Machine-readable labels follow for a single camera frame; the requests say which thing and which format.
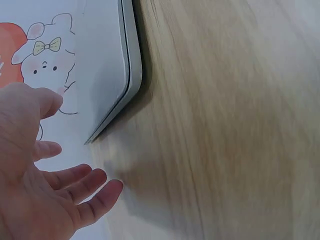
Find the bunny ear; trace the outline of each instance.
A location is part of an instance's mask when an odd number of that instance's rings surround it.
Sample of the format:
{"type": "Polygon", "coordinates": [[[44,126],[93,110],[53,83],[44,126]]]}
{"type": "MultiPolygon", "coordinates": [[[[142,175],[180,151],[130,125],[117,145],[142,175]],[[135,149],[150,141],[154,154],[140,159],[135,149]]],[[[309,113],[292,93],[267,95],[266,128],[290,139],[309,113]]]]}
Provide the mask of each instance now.
{"type": "Polygon", "coordinates": [[[52,24],[65,26],[69,30],[72,28],[72,16],[70,13],[62,13],[52,19],[52,24]]]}
{"type": "Polygon", "coordinates": [[[28,40],[35,40],[42,36],[45,31],[45,25],[42,22],[37,22],[29,27],[28,33],[26,35],[28,40]]]}
{"type": "Polygon", "coordinates": [[[29,55],[32,54],[33,45],[32,42],[27,42],[20,47],[12,56],[11,64],[17,65],[22,63],[29,55]]]}

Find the cartoon bunny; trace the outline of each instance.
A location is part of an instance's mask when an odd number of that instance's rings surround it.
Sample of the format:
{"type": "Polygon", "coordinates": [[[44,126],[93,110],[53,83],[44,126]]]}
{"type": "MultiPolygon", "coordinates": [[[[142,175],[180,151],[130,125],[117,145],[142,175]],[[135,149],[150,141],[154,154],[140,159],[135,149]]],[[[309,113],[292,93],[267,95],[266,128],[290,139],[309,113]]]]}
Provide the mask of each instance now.
{"type": "MultiPolygon", "coordinates": [[[[75,64],[75,33],[72,16],[63,13],[55,16],[51,24],[34,23],[27,32],[27,41],[11,59],[12,65],[21,64],[24,83],[32,88],[48,88],[63,95],[60,112],[75,115],[75,79],[71,74],[75,64]]],[[[43,136],[42,126],[38,138],[43,136]]]]}

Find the cartoon illustration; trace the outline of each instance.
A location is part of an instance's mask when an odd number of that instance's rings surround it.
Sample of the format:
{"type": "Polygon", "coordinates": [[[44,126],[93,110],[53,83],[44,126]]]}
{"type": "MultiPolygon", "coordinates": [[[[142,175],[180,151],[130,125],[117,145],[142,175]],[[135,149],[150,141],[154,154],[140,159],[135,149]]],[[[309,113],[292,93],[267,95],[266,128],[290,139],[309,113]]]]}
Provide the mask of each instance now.
{"type": "Polygon", "coordinates": [[[12,65],[21,64],[24,82],[30,87],[44,87],[63,95],[62,114],[77,114],[77,102],[69,94],[75,88],[71,72],[76,64],[72,16],[63,13],[55,16],[51,24],[34,23],[26,38],[26,43],[13,54],[12,65]]]}
{"type": "MultiPolygon", "coordinates": [[[[14,23],[0,23],[0,88],[24,82],[63,95],[60,113],[76,115],[75,33],[69,13],[56,15],[50,24],[32,24],[27,34],[14,23]]],[[[39,126],[37,140],[45,129],[39,126]]]]}
{"type": "Polygon", "coordinates": [[[12,65],[13,54],[27,42],[25,32],[16,24],[0,23],[0,88],[9,83],[23,82],[21,65],[12,65]]]}

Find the wood grain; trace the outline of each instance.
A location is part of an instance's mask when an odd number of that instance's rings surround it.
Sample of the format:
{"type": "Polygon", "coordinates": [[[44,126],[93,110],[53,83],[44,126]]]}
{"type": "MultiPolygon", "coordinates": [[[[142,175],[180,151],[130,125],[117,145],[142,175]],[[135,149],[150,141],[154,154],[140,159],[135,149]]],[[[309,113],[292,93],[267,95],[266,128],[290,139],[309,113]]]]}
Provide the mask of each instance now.
{"type": "Polygon", "coordinates": [[[143,86],[91,146],[111,239],[320,239],[320,2],[133,2],[143,86]]]}

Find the yellow bow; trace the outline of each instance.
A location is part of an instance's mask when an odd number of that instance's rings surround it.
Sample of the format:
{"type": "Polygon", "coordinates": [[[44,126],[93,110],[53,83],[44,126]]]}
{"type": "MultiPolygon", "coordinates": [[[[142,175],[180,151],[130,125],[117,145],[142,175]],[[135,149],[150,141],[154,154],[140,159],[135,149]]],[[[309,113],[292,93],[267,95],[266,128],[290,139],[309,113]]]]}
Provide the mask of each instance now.
{"type": "Polygon", "coordinates": [[[45,44],[42,41],[36,41],[33,48],[33,55],[38,55],[46,49],[50,49],[53,52],[58,52],[61,47],[61,37],[56,37],[50,44],[45,44]]]}

